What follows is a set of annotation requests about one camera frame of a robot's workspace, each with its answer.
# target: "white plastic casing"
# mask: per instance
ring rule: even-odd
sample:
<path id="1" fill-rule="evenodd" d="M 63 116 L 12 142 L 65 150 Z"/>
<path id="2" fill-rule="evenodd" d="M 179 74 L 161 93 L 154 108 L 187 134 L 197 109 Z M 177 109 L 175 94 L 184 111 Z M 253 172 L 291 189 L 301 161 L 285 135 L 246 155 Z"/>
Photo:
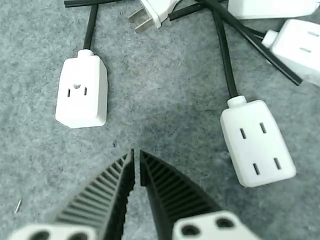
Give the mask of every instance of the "white plastic casing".
<path id="1" fill-rule="evenodd" d="M 184 234 L 183 229 L 188 227 L 197 228 L 199 233 L 197 235 Z M 248 229 L 236 215 L 229 211 L 217 211 L 179 219 L 173 226 L 172 240 L 191 239 L 261 240 L 261 238 Z"/>
<path id="2" fill-rule="evenodd" d="M 62 68 L 55 119 L 70 128 L 103 126 L 107 120 L 108 77 L 101 59 L 84 49 Z"/>
<path id="3" fill-rule="evenodd" d="M 320 86 L 320 25 L 290 19 L 279 33 L 268 31 L 262 41 L 302 79 Z"/>
<path id="4" fill-rule="evenodd" d="M 228 11 L 238 19 L 295 18 L 313 14 L 319 0 L 229 0 Z"/>
<path id="5" fill-rule="evenodd" d="M 228 106 L 220 122 L 240 184 L 254 188 L 294 177 L 296 167 L 265 102 L 237 96 Z"/>
<path id="6" fill-rule="evenodd" d="M 49 238 L 38 237 L 33 238 L 36 234 L 48 233 Z M 97 240 L 97 234 L 94 228 L 84 225 L 68 225 L 68 224 L 35 224 L 25 226 L 16 230 L 9 240 L 31 240 L 31 239 L 48 239 L 48 240 L 69 240 L 74 235 L 84 234 L 86 240 Z"/>
<path id="7" fill-rule="evenodd" d="M 140 0 L 148 15 L 153 19 L 157 28 L 168 18 L 178 2 L 181 0 Z"/>

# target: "extension cord outlet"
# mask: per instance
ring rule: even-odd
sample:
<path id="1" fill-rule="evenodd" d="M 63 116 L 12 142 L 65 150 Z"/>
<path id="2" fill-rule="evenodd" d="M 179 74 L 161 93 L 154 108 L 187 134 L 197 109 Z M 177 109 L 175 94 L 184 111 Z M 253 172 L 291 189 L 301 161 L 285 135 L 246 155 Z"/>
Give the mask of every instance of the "extension cord outlet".
<path id="1" fill-rule="evenodd" d="M 32 224 L 13 232 L 8 240 L 96 240 L 91 226 L 74 224 Z"/>
<path id="2" fill-rule="evenodd" d="M 180 218 L 172 240 L 262 240 L 230 211 L 215 211 Z"/>
<path id="3" fill-rule="evenodd" d="M 220 122 L 240 184 L 254 188 L 294 177 L 296 167 L 265 102 L 237 96 L 227 103 Z"/>
<path id="4" fill-rule="evenodd" d="M 237 19 L 295 18 L 313 14 L 320 0 L 229 0 L 228 11 Z"/>
<path id="5" fill-rule="evenodd" d="M 88 49 L 62 68 L 55 119 L 69 128 L 103 126 L 107 121 L 108 77 L 100 57 Z"/>
<path id="6" fill-rule="evenodd" d="M 169 14 L 174 10 L 175 6 L 181 0 L 140 0 L 143 7 L 132 14 L 128 20 L 133 23 L 145 13 L 148 15 L 148 20 L 141 23 L 135 28 L 136 33 L 141 33 L 150 26 L 155 25 L 159 29 L 162 22 L 165 21 Z"/>
<path id="7" fill-rule="evenodd" d="M 262 44 L 299 77 L 320 86 L 320 25 L 297 19 L 270 30 Z"/>

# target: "black power cable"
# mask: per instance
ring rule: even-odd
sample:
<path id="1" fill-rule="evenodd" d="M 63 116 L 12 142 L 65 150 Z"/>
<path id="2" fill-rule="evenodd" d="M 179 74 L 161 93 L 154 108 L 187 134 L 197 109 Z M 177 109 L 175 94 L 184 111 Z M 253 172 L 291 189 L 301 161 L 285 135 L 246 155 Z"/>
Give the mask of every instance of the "black power cable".
<path id="1" fill-rule="evenodd" d="M 216 0 L 203 0 L 203 3 L 211 11 L 216 11 L 222 19 L 236 29 L 250 44 L 252 44 L 257 51 L 262 54 L 272 65 L 274 65 L 282 74 L 284 74 L 294 84 L 299 86 L 303 80 L 288 68 L 282 61 L 273 55 L 268 48 L 266 48 L 258 38 L 256 38 L 238 19 L 229 13 Z"/>
<path id="2" fill-rule="evenodd" d="M 82 6 L 93 6 L 99 4 L 108 4 L 113 2 L 119 2 L 122 0 L 65 0 L 64 6 L 66 8 L 73 8 L 73 7 L 82 7 Z"/>
<path id="3" fill-rule="evenodd" d="M 203 9 L 206 9 L 206 7 L 201 4 L 201 3 L 196 3 L 196 4 L 193 4 L 193 5 L 190 5 L 190 6 L 186 6 L 184 8 L 181 8 L 177 11 L 173 11 L 171 13 L 169 13 L 169 20 L 170 21 L 174 21 L 174 20 L 177 20 L 177 19 L 180 19 L 182 17 L 185 17 L 187 15 L 190 15 L 190 14 L 193 14 L 197 11 L 200 11 L 200 10 L 203 10 Z M 254 30 L 250 27 L 247 27 L 246 28 L 253 34 L 255 35 L 258 39 L 260 40 L 263 40 L 265 38 L 265 33 L 263 32 L 260 32 L 260 31 L 257 31 L 257 30 Z"/>
<path id="4" fill-rule="evenodd" d="M 88 27 L 86 29 L 86 34 L 85 34 L 85 38 L 84 38 L 83 49 L 90 50 L 90 48 L 91 48 L 91 42 L 92 42 L 92 38 L 94 35 L 96 19 L 97 19 L 98 6 L 99 5 L 93 5 L 91 7 L 90 17 L 89 17 L 89 21 L 88 21 Z"/>
<path id="5" fill-rule="evenodd" d="M 234 98 L 234 97 L 239 96 L 239 94 L 237 91 L 235 78 L 234 78 L 234 72 L 232 69 L 230 52 L 229 52 L 224 22 L 222 21 L 220 14 L 218 12 L 212 11 L 212 16 L 214 19 L 217 35 L 219 37 L 219 44 L 220 44 L 220 50 L 221 50 L 221 54 L 222 54 L 222 61 L 223 61 L 223 67 L 224 67 L 224 74 L 225 74 L 225 78 L 226 78 L 226 84 L 228 86 L 230 98 Z"/>
<path id="6" fill-rule="evenodd" d="M 169 20 L 173 21 L 173 20 L 177 20 L 179 18 L 182 18 L 184 16 L 187 16 L 189 14 L 193 14 L 195 12 L 198 12 L 202 9 L 205 9 L 206 7 L 201 5 L 200 3 L 196 3 L 196 4 L 192 4 L 190 6 L 186 6 L 184 8 L 181 8 L 177 11 L 173 11 L 171 13 L 168 14 L 169 16 Z"/>

